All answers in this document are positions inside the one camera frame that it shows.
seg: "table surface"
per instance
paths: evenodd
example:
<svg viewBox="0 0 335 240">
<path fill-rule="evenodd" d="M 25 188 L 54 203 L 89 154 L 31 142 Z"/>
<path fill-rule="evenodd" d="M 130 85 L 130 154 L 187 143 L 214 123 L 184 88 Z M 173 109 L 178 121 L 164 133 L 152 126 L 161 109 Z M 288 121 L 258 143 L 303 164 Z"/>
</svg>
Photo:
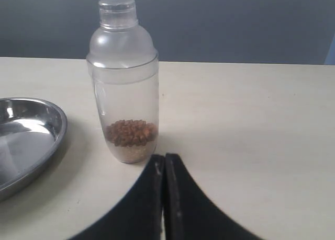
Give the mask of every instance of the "table surface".
<svg viewBox="0 0 335 240">
<path fill-rule="evenodd" d="M 0 97 L 59 105 L 58 160 L 0 203 L 0 239 L 65 239 L 112 208 L 144 163 L 119 163 L 84 60 L 0 58 Z M 160 63 L 157 153 L 176 152 L 212 201 L 265 239 L 332 239 L 335 67 Z"/>
</svg>

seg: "bowl rim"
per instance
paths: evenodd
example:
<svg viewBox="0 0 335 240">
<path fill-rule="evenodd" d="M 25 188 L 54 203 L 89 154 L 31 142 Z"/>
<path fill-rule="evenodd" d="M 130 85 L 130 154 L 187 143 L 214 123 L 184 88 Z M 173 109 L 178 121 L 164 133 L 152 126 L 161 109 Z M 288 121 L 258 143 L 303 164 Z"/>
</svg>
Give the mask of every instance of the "bowl rim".
<svg viewBox="0 0 335 240">
<path fill-rule="evenodd" d="M 38 103 L 46 105 L 47 107 L 51 107 L 51 108 L 55 109 L 57 111 L 57 113 L 60 115 L 62 125 L 61 125 L 59 135 L 56 138 L 54 144 L 49 148 L 49 150 L 47 152 L 45 152 L 43 157 L 41 157 L 38 161 L 36 161 L 29 168 L 26 168 L 20 175 L 17 175 L 13 180 L 10 180 L 8 182 L 5 182 L 4 184 L 1 184 L 0 185 L 0 193 L 4 192 L 7 189 L 10 189 L 15 184 L 25 180 L 27 177 L 29 177 L 35 171 L 37 171 L 41 166 L 46 164 L 52 158 L 51 156 L 54 154 L 54 152 L 58 149 L 61 142 L 64 140 L 66 131 L 68 129 L 68 119 L 66 117 L 66 114 L 64 113 L 64 111 L 59 106 L 57 106 L 56 104 L 54 104 L 50 101 L 43 100 L 43 99 L 38 99 L 38 98 L 29 98 L 29 97 L 0 98 L 0 102 L 7 101 L 7 100 L 13 100 L 13 101 L 24 100 L 24 101 L 38 102 Z"/>
</svg>

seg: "black object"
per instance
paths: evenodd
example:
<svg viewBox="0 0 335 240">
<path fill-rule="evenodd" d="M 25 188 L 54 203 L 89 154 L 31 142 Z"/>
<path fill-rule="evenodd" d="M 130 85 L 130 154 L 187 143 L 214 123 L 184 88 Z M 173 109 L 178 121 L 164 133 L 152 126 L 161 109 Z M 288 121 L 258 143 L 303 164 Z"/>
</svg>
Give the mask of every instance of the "black object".
<svg viewBox="0 0 335 240">
<path fill-rule="evenodd" d="M 164 157 L 153 155 L 122 200 L 71 240 L 159 240 L 162 219 Z"/>
<path fill-rule="evenodd" d="M 166 240 L 260 240 L 219 210 L 200 190 L 180 157 L 165 158 Z"/>
</svg>

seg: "dry cat food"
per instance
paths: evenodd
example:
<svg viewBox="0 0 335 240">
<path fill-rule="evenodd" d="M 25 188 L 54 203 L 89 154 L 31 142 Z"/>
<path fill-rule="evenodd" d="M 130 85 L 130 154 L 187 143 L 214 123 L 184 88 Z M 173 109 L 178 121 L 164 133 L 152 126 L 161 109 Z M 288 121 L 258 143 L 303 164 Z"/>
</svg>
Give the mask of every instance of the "dry cat food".
<svg viewBox="0 0 335 240">
<path fill-rule="evenodd" d="M 106 139 L 115 146 L 145 146 L 157 137 L 157 127 L 143 120 L 119 120 L 107 127 Z"/>
</svg>

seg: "metal pet bowl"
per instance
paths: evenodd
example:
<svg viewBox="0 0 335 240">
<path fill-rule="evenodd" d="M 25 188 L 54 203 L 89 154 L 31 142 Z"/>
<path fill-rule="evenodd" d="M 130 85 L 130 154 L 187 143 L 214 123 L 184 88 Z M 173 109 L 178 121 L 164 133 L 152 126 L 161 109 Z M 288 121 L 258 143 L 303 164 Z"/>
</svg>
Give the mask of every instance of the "metal pet bowl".
<svg viewBox="0 0 335 240">
<path fill-rule="evenodd" d="M 0 99 L 0 201 L 45 169 L 67 125 L 63 110 L 48 101 Z"/>
</svg>

